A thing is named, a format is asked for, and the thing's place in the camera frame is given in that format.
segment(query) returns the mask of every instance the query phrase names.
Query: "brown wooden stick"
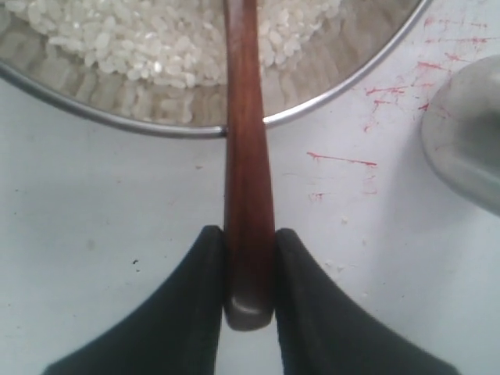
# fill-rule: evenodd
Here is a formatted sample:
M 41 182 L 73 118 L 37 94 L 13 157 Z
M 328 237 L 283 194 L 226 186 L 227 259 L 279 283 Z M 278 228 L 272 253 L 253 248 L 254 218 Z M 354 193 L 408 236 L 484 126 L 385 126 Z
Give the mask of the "brown wooden stick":
M 273 315 L 275 253 L 256 0 L 224 0 L 227 36 L 226 317 L 255 330 Z

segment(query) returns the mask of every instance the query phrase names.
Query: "white surface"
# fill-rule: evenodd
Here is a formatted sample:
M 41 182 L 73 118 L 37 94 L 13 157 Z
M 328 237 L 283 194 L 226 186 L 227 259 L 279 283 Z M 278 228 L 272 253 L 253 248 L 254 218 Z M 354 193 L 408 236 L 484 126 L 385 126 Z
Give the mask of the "white surface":
M 455 57 L 500 51 L 497 21 L 496 0 L 437 0 L 355 89 L 268 133 L 277 226 L 464 375 L 500 368 L 500 220 L 432 174 L 418 108 L 465 64 Z M 31 375 L 127 315 L 221 223 L 224 141 L 128 134 L 0 90 L 0 373 Z M 279 374 L 275 330 L 224 329 L 217 373 Z

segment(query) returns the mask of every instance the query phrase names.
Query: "uncooked white rice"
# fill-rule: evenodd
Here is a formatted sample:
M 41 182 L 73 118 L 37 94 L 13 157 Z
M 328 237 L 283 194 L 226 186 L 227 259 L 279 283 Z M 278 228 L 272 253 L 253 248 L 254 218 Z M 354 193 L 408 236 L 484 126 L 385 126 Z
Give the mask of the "uncooked white rice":
M 222 0 L 0 0 L 51 45 L 129 80 L 192 88 L 226 83 Z M 283 66 L 341 0 L 259 0 L 262 69 Z

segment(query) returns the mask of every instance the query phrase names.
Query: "gray metal object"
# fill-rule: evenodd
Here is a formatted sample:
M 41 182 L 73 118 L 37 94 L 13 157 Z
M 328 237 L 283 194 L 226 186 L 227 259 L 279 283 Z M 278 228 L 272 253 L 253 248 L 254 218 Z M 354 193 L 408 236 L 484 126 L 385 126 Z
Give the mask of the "gray metal object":
M 294 119 L 350 88 L 400 42 L 430 2 L 345 0 L 341 19 L 325 24 L 284 69 L 263 73 L 266 124 Z M 125 130 L 210 137 L 225 129 L 225 87 L 179 92 L 101 74 L 80 59 L 49 51 L 44 37 L 1 5 L 0 75 L 61 109 Z M 185 117 L 163 110 L 165 98 L 186 107 L 192 119 L 183 123 Z
M 500 56 L 455 74 L 432 100 L 421 135 L 437 175 L 500 215 Z

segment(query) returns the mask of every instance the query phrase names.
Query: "metal bowl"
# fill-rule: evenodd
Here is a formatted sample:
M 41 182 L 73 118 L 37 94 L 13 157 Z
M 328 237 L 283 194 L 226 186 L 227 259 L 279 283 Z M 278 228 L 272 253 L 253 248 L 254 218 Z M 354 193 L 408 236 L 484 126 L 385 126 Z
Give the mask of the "metal bowl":
M 284 67 L 262 74 L 268 126 L 307 113 L 350 88 L 411 29 L 430 0 L 344 0 Z M 87 68 L 81 59 L 46 48 L 46 38 L 0 5 L 0 74 L 26 92 L 79 116 L 141 133 L 217 136 L 224 133 L 226 88 L 179 90 L 130 82 Z M 160 105 L 169 98 L 182 111 Z

